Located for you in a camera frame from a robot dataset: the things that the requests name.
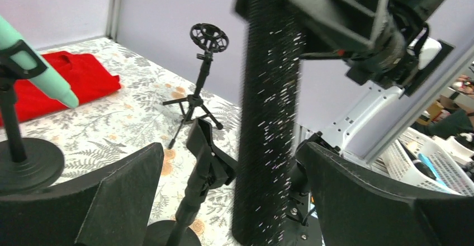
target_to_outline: floral tablecloth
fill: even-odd
[[[193,83],[107,38],[42,53],[59,50],[93,54],[112,75],[120,75],[122,89],[76,109],[21,124],[24,136],[51,141],[64,152],[65,169],[56,183],[101,168],[152,142],[167,147],[177,130],[181,112],[178,105],[164,107],[161,103],[192,93]],[[223,130],[213,131],[215,144],[228,155],[236,157],[239,108],[205,90],[202,98],[224,124]],[[188,132],[189,126],[186,126],[174,148],[165,149],[163,171],[149,223],[172,219],[184,195],[186,182],[196,162],[185,147]],[[6,140],[4,133],[0,139]],[[209,192],[207,201],[191,226],[203,245],[238,245],[230,235],[232,199],[232,186]]]

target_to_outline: tripod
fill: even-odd
[[[208,191],[229,185],[236,176],[237,161],[214,145],[209,122],[200,118],[194,120],[186,147],[197,162],[176,212],[176,221],[164,220],[149,225],[143,246],[200,246],[199,238],[189,226],[196,219]]]
[[[205,114],[200,116],[199,118],[204,119],[209,117],[218,130],[223,128],[222,123],[220,123],[216,117],[209,111],[209,109],[204,105],[204,101],[202,100],[200,94],[204,83],[206,82],[206,78],[209,75],[209,70],[211,69],[211,63],[213,61],[213,54],[219,53],[227,49],[229,44],[229,39],[227,35],[217,28],[214,25],[207,24],[207,23],[199,23],[194,25],[191,28],[191,32],[189,33],[191,36],[191,40],[202,50],[204,50],[204,54],[197,54],[197,58],[202,60],[201,70],[199,72],[199,76],[196,82],[196,89],[194,90],[193,94],[188,95],[185,98],[165,101],[163,105],[172,105],[172,104],[179,104],[179,108],[181,109],[181,114],[183,119],[179,124],[178,130],[174,134],[173,139],[170,141],[168,145],[168,149],[173,148],[174,143],[176,142],[176,137],[178,136],[181,128],[184,125],[188,125],[193,123],[192,116],[195,111],[196,107],[200,107],[204,110]],[[184,111],[183,103],[188,102],[188,111]]]
[[[26,52],[36,62],[36,67],[24,70],[13,55]],[[0,195],[34,191],[50,186],[62,174],[64,155],[61,150],[42,139],[22,138],[15,111],[17,80],[34,78],[47,67],[34,51],[22,40],[12,47],[0,50],[0,111],[6,141],[0,142]]]

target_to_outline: white partition panel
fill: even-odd
[[[110,0],[0,0],[0,14],[35,48],[104,36]]]
[[[430,19],[432,37],[443,39],[465,50],[474,29],[474,9],[462,3],[474,0],[447,0]],[[241,71],[246,38],[246,24],[233,14],[233,0],[122,0],[117,40],[163,67],[195,81],[200,50],[189,38],[195,23],[208,22],[222,28],[230,38],[227,51],[215,55],[205,88],[233,102],[240,101]],[[422,97],[443,78],[458,54],[452,54],[431,80],[412,98],[393,104],[368,124],[349,145],[349,150],[365,155],[382,142],[389,130],[409,114]],[[320,130],[360,98],[365,90],[344,76],[348,67],[341,61],[305,62],[298,123],[310,130]]]

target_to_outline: red fabric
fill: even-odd
[[[120,77],[112,76],[92,54],[60,51],[43,57],[71,85],[80,105],[120,89]],[[44,95],[28,80],[17,81],[15,91],[18,97],[15,108],[19,122],[67,109],[59,101]]]

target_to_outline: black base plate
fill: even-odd
[[[8,141],[0,142],[0,196],[48,187],[62,174],[64,154],[55,144],[23,138],[26,161],[11,161]]]
[[[186,230],[179,245],[166,245],[174,223],[173,220],[164,220],[149,225],[142,246],[201,246],[198,236],[191,228]]]

